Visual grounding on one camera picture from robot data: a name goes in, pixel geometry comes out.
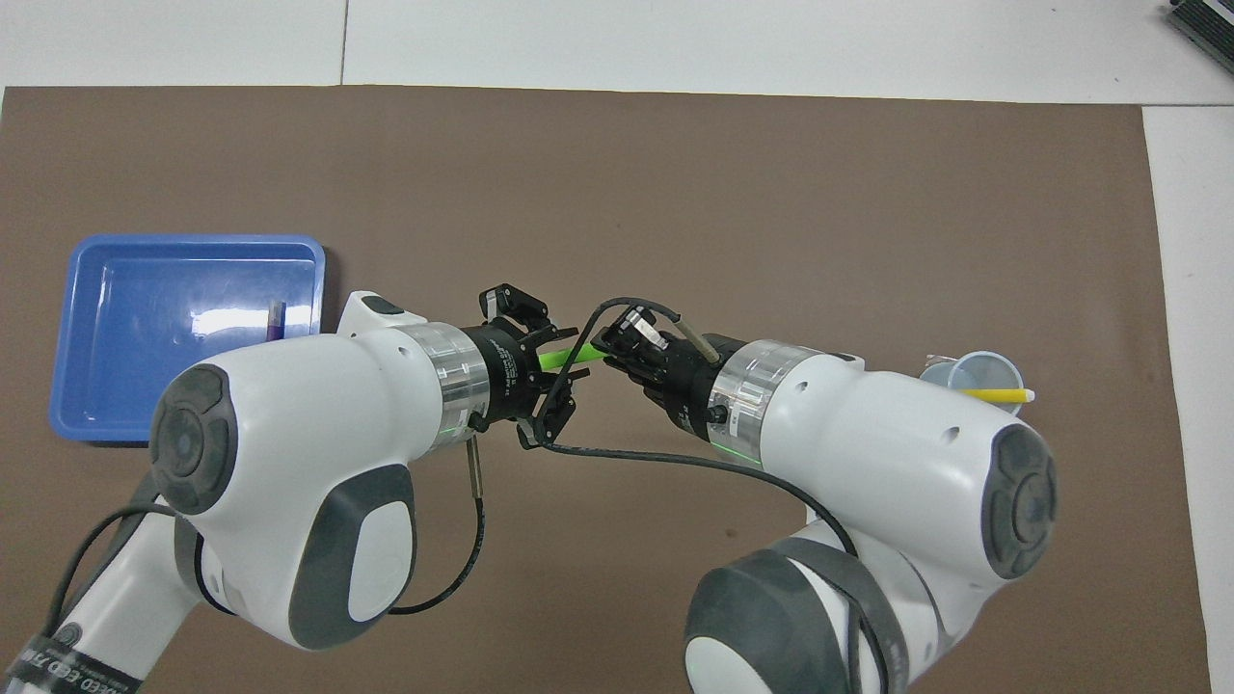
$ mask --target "green straw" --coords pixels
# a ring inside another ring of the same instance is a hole
[[[565,358],[570,356],[570,349],[574,349],[574,347],[540,354],[540,369],[552,370],[561,368],[561,364],[565,363]],[[591,345],[584,345],[582,349],[579,352],[579,358],[575,359],[574,363],[581,364],[582,362],[594,362],[596,359],[603,359],[607,356],[608,354],[605,354]]]

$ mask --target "metal band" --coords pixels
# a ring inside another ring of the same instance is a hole
[[[442,421],[429,451],[466,440],[473,433],[471,412],[489,411],[489,369],[480,349],[462,330],[443,322],[399,330],[424,349],[442,387]]]
[[[793,367],[821,354],[775,340],[759,340],[742,347],[721,369],[711,388],[707,408],[723,406],[728,419],[707,425],[707,437],[728,459],[763,469],[763,417],[776,387]]]

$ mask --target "black cable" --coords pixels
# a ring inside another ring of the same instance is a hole
[[[64,615],[64,599],[69,593],[69,584],[73,583],[73,575],[77,573],[78,567],[81,564],[81,558],[85,557],[86,551],[94,545],[94,541],[99,538],[100,535],[107,526],[121,519],[127,519],[128,516],[139,516],[144,514],[159,514],[164,516],[176,517],[176,512],[170,506],[164,506],[162,504],[130,504],[121,508],[120,510],[112,512],[107,517],[99,521],[99,525],[94,526],[94,530],[86,535],[81,545],[78,546],[77,552],[73,558],[69,559],[69,566],[64,569],[64,575],[60,578],[60,584],[56,587],[56,594],[52,596],[52,605],[47,610],[47,621],[43,622],[43,630],[39,632],[42,636],[51,638],[56,630],[60,625],[60,620]]]
[[[423,603],[416,605],[407,605],[405,608],[390,608],[386,614],[390,615],[413,615],[416,612],[422,612],[427,609],[436,608],[445,601],[447,598],[454,594],[455,590],[463,585],[466,577],[471,573],[471,568],[475,567],[475,561],[480,556],[480,546],[484,545],[484,499],[475,500],[475,545],[471,546],[471,556],[468,557],[466,564],[463,566],[463,571],[454,578],[454,583],[450,583],[445,590],[442,590],[437,595],[433,595]]]
[[[726,463],[726,462],[722,462],[722,461],[713,461],[711,458],[701,458],[701,457],[697,457],[697,456],[684,456],[684,454],[677,454],[677,453],[655,453],[655,452],[644,452],[644,451],[617,451],[617,449],[610,449],[610,448],[582,448],[582,447],[578,447],[578,446],[560,446],[560,445],[554,443],[554,442],[552,442],[552,441],[548,440],[548,437],[544,435],[544,415],[545,415],[545,409],[548,408],[549,403],[554,403],[555,401],[557,394],[561,390],[561,388],[564,387],[565,382],[569,380],[569,378],[570,378],[570,367],[573,367],[574,362],[579,358],[579,353],[582,351],[584,345],[587,343],[587,338],[591,336],[591,331],[595,330],[596,322],[600,320],[600,316],[605,311],[607,311],[608,309],[611,309],[613,306],[647,306],[648,309],[650,309],[650,310],[660,314],[661,316],[669,319],[670,322],[675,324],[675,322],[677,322],[677,321],[681,320],[681,314],[677,314],[676,311],[669,309],[668,306],[664,306],[663,304],[658,304],[655,301],[648,301],[645,299],[638,299],[638,298],[633,298],[633,296],[618,296],[618,298],[603,301],[598,306],[596,306],[596,310],[591,312],[591,317],[587,319],[586,325],[584,326],[582,331],[579,333],[579,338],[575,341],[574,348],[570,349],[570,354],[566,357],[565,363],[561,364],[561,369],[558,372],[557,379],[553,380],[553,387],[549,388],[548,396],[540,404],[539,411],[536,412],[536,416],[532,417],[532,424],[533,424],[532,429],[533,429],[533,431],[536,433],[536,437],[538,440],[537,442],[540,446],[543,446],[544,449],[547,449],[547,451],[552,451],[554,453],[564,453],[564,454],[568,454],[568,456],[585,456],[585,457],[597,457],[597,458],[615,458],[615,459],[623,459],[623,461],[649,461],[649,462],[660,462],[660,463],[675,463],[675,464],[684,464],[684,466],[696,466],[696,467],[702,467],[702,468],[711,468],[711,469],[718,469],[718,470],[724,470],[724,472],[732,472],[732,473],[737,473],[737,474],[743,474],[745,477],[752,477],[752,478],[758,479],[760,482],[765,482],[768,484],[772,484],[772,485],[779,487],[780,489],[787,491],[789,494],[792,494],[793,496],[797,498],[797,500],[800,500],[803,504],[806,504],[806,506],[808,506],[810,510],[814,511],[814,514],[819,517],[819,520],[822,520],[823,522],[826,522],[827,526],[832,529],[832,532],[835,533],[835,536],[839,540],[840,545],[844,547],[844,551],[847,553],[851,554],[854,558],[860,558],[860,557],[858,557],[856,545],[853,543],[853,537],[849,536],[848,531],[844,530],[844,526],[840,525],[839,520],[827,509],[827,506],[824,506],[822,503],[819,503],[818,499],[814,499],[813,496],[811,496],[810,494],[807,494],[800,487],[797,487],[797,485],[795,485],[795,484],[792,484],[790,482],[786,482],[784,479],[780,479],[780,478],[777,478],[775,475],[768,474],[768,473],[765,473],[765,472],[763,472],[760,469],[750,468],[750,467],[745,467],[745,466],[738,466],[738,464],[733,464],[733,463]],[[850,605],[851,605],[851,609],[849,609],[849,614],[848,614],[848,635],[849,635],[849,637],[848,637],[848,669],[849,669],[848,675],[849,675],[850,688],[853,688],[854,690],[860,690],[860,687],[861,687],[860,661],[859,661],[860,652],[858,650],[859,648],[859,642],[858,642],[856,635],[859,632],[860,633],[865,633],[866,638],[870,638],[871,635],[869,632],[869,622],[865,619],[865,615],[864,615],[860,605],[856,605],[855,603],[850,603]],[[882,690],[886,692],[886,688],[888,685],[887,664],[884,663],[882,658],[877,657],[877,656],[875,657],[875,663],[876,663],[876,666],[879,668],[879,675],[882,679],[882,683],[881,683],[882,684]]]
[[[543,433],[542,421],[544,417],[545,408],[548,406],[549,403],[554,401],[555,395],[564,387],[565,382],[569,379],[570,367],[574,366],[574,362],[579,358],[579,353],[582,351],[582,346],[586,345],[587,337],[591,336],[591,331],[595,330],[596,322],[600,320],[600,316],[613,306],[647,306],[648,309],[652,309],[653,311],[669,319],[671,322],[677,322],[679,320],[681,320],[681,314],[677,314],[676,311],[673,311],[671,309],[661,304],[656,304],[655,301],[648,301],[645,299],[637,299],[633,296],[618,296],[616,299],[610,299],[596,306],[596,310],[591,312],[591,317],[587,319],[586,326],[584,326],[582,331],[579,333],[579,338],[575,341],[574,348],[570,349],[569,357],[566,357],[565,363],[561,364],[561,370],[558,372],[557,379],[553,380],[553,387],[549,388],[548,396],[544,399],[543,404],[540,404],[539,411],[533,417],[534,421],[537,422],[537,426],[533,427],[536,430],[536,436],[537,438],[540,438],[538,443],[540,443],[540,446],[543,446],[548,451],[553,451],[554,453],[565,453],[568,456],[586,456],[596,458],[616,458],[622,461],[650,461],[658,463],[675,463],[682,466],[712,468],[712,469],[743,474],[745,477],[753,477],[754,479],[784,489],[789,494],[796,496],[797,500],[810,506],[810,510],[814,511],[814,514],[817,514],[818,517],[822,519],[822,521],[826,522],[827,526],[832,529],[832,532],[834,532],[837,537],[839,537],[840,545],[844,547],[844,551],[856,557],[858,556],[856,546],[853,545],[853,538],[849,537],[848,531],[844,530],[844,526],[840,525],[840,522],[835,519],[835,516],[832,515],[829,510],[827,510],[827,506],[823,506],[817,499],[807,494],[797,485],[790,482],[785,482],[771,474],[768,474],[758,468],[726,463],[722,461],[713,461],[711,458],[701,458],[697,456],[684,456],[679,453],[654,453],[645,451],[616,451],[610,448],[581,448],[576,446],[559,446],[552,441],[548,441],[547,437],[542,436]]]

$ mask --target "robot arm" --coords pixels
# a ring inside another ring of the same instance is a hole
[[[1008,411],[771,340],[706,336],[708,358],[652,324],[632,309],[595,346],[680,429],[807,491],[850,536],[816,521],[702,579],[697,694],[902,692],[1049,545],[1054,461]]]
[[[178,517],[128,521],[56,638],[19,656],[10,689],[133,692],[200,601],[305,650],[371,627],[415,568],[406,463],[529,416],[548,382],[536,349],[576,333],[510,285],[481,307],[484,325],[458,328],[354,293],[338,335],[227,352],[176,377],[138,500]]]

